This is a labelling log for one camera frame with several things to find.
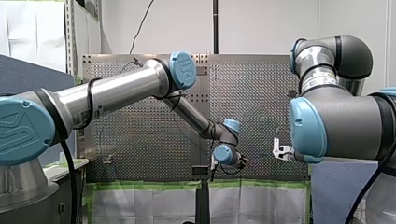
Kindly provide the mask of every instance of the white wall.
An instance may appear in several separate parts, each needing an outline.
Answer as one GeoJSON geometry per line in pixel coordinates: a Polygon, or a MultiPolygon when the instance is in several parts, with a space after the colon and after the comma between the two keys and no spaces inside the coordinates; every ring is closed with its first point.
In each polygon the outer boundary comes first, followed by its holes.
{"type": "Polygon", "coordinates": [[[388,84],[396,86],[396,2],[389,1],[388,24],[388,84]]]}
{"type": "Polygon", "coordinates": [[[219,0],[219,53],[289,54],[318,37],[318,0],[219,0]]]}
{"type": "Polygon", "coordinates": [[[319,15],[319,37],[354,35],[372,51],[374,69],[363,94],[385,87],[388,0],[320,0],[319,15]]]}
{"type": "MultiPolygon", "coordinates": [[[[127,54],[150,0],[102,0],[102,52],[127,54]]],[[[213,49],[211,0],[157,0],[151,6],[134,53],[213,49]]]]}
{"type": "MultiPolygon", "coordinates": [[[[102,52],[128,53],[149,0],[102,0],[102,52]]],[[[289,54],[318,37],[318,0],[220,0],[219,53],[289,54]]],[[[154,1],[134,53],[213,52],[212,0],[154,1]]]]}

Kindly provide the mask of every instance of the metal frame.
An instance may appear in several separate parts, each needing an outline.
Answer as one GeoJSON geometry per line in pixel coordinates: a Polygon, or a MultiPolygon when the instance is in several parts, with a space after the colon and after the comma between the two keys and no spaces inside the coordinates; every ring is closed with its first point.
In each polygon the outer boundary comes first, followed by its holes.
{"type": "Polygon", "coordinates": [[[75,19],[74,19],[74,1],[65,0],[65,11],[64,17],[66,22],[66,61],[67,61],[67,73],[76,76],[77,75],[77,47],[76,47],[76,30],[75,30],[75,19]]]}
{"type": "MultiPolygon", "coordinates": [[[[84,82],[87,82],[89,79],[92,78],[92,67],[94,63],[103,63],[103,69],[104,71],[108,71],[108,67],[106,67],[106,63],[116,63],[119,66],[122,66],[127,64],[125,66],[125,70],[129,70],[133,68],[135,65],[131,63],[131,61],[134,60],[134,57],[141,63],[143,63],[145,60],[150,59],[150,58],[160,58],[163,60],[168,60],[169,55],[157,55],[157,54],[145,54],[145,55],[84,55],[83,56],[83,74],[84,74],[84,82]]],[[[193,103],[194,106],[199,108],[200,112],[204,114],[204,116],[207,116],[208,118],[211,118],[214,116],[214,112],[211,111],[210,106],[214,106],[216,102],[212,102],[213,100],[216,100],[216,96],[213,94],[210,94],[212,91],[212,88],[217,88],[218,86],[215,86],[216,81],[211,80],[213,78],[213,74],[218,71],[222,72],[225,68],[223,68],[227,63],[235,63],[238,66],[242,66],[242,69],[247,69],[247,72],[250,76],[257,77],[257,74],[260,73],[260,69],[267,69],[268,71],[265,71],[267,74],[271,73],[272,71],[275,72],[274,75],[270,74],[271,76],[276,76],[276,74],[281,74],[281,75],[290,75],[289,74],[289,69],[287,64],[289,63],[289,57],[285,55],[208,55],[208,54],[192,54],[192,58],[195,59],[195,62],[197,64],[197,71],[198,71],[198,81],[194,85],[194,87],[190,90],[188,93],[188,100],[193,103]]],[[[293,80],[295,78],[295,88],[297,88],[297,77],[288,77],[287,81],[288,83],[285,83],[285,85],[289,85],[291,89],[293,89],[293,85],[290,85],[290,83],[294,83],[293,80]]],[[[250,88],[249,83],[244,83],[246,85],[246,88],[250,88]]],[[[289,98],[287,97],[287,92],[285,91],[285,95],[282,96],[282,105],[277,106],[277,110],[275,110],[274,113],[282,113],[282,122],[285,121],[287,123],[287,115],[284,115],[284,113],[287,113],[285,111],[285,108],[287,108],[287,101],[289,98]]],[[[212,119],[235,119],[235,118],[226,118],[223,116],[218,116],[212,119]]],[[[190,144],[190,158],[191,158],[191,165],[205,165],[209,163],[209,159],[206,156],[205,153],[201,151],[205,150],[208,155],[210,155],[210,143],[211,141],[203,140],[198,137],[198,135],[195,133],[193,129],[190,129],[189,127],[185,126],[184,122],[181,119],[178,119],[178,124],[182,126],[183,131],[185,134],[190,138],[194,144],[190,144]]],[[[265,130],[267,131],[266,133],[263,133],[265,136],[269,136],[274,132],[275,130],[274,127],[272,126],[271,129],[267,130],[267,127],[265,127],[265,130]]],[[[289,135],[288,135],[288,130],[281,130],[280,132],[280,140],[282,141],[282,144],[289,144],[289,135]]],[[[85,151],[79,150],[81,153],[82,157],[86,157],[88,159],[91,159],[94,161],[97,156],[94,153],[94,142],[92,141],[92,127],[87,129],[87,132],[85,132],[85,151]]],[[[296,180],[296,181],[301,181],[301,180],[309,180],[309,175],[307,172],[307,167],[302,166],[301,164],[298,163],[285,163],[283,161],[276,161],[272,155],[266,155],[264,158],[261,159],[262,161],[255,161],[256,165],[252,167],[252,169],[261,169],[264,172],[267,172],[268,169],[265,167],[272,167],[270,171],[273,171],[271,174],[267,173],[262,173],[262,175],[251,173],[249,170],[246,172],[242,173],[242,177],[244,178],[254,178],[254,179],[272,179],[272,180],[296,180]],[[294,172],[294,170],[301,170],[300,173],[294,172]]],[[[105,160],[102,161],[102,163],[106,162],[112,162],[112,158],[106,158],[105,160]]],[[[236,176],[229,176],[229,175],[222,175],[221,171],[217,171],[217,177],[218,178],[239,178],[241,175],[236,175],[236,176]]],[[[156,181],[180,181],[180,180],[188,180],[188,178],[181,178],[181,179],[147,179],[147,180],[156,180],[156,181]]],[[[101,179],[100,181],[111,181],[111,179],[101,179]]]]}

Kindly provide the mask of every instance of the white cloth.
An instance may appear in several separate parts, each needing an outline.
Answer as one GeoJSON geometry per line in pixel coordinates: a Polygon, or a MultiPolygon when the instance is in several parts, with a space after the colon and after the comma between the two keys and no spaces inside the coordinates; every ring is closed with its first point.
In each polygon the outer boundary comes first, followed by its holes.
{"type": "MultiPolygon", "coordinates": [[[[212,188],[212,224],[305,224],[307,189],[212,188]]],[[[194,221],[195,189],[117,189],[92,195],[92,224],[194,221]]]]}

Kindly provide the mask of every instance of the end effector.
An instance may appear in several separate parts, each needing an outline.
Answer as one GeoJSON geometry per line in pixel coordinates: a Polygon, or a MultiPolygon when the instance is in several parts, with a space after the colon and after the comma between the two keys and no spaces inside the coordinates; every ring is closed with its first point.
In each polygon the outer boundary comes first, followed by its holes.
{"type": "Polygon", "coordinates": [[[292,147],[275,144],[274,155],[310,163],[325,156],[384,158],[393,141],[394,117],[383,95],[396,93],[359,96],[372,69],[371,51],[356,37],[298,40],[290,57],[290,70],[300,79],[300,95],[289,110],[292,147]]]}
{"type": "Polygon", "coordinates": [[[213,151],[213,159],[220,164],[232,166],[236,169],[243,169],[248,159],[237,149],[239,136],[239,122],[234,119],[226,119],[220,125],[224,131],[219,139],[220,144],[213,151]]]}

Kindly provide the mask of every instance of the green tape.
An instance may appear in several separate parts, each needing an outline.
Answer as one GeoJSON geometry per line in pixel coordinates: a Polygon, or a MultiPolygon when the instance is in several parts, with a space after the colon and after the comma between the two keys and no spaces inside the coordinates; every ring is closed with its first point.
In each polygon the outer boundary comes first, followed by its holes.
{"type": "Polygon", "coordinates": [[[181,181],[181,182],[146,182],[146,181],[116,181],[108,183],[91,183],[87,185],[89,190],[113,190],[113,189],[151,189],[151,190],[169,190],[169,189],[198,189],[199,182],[181,181]]]}
{"type": "Polygon", "coordinates": [[[265,188],[287,188],[287,189],[306,189],[309,181],[274,181],[274,180],[217,180],[209,183],[210,188],[229,188],[229,187],[265,187],[265,188]]]}
{"type": "Polygon", "coordinates": [[[92,224],[92,205],[93,205],[93,190],[88,190],[85,196],[85,202],[87,202],[87,216],[88,216],[88,224],[92,224]]]}

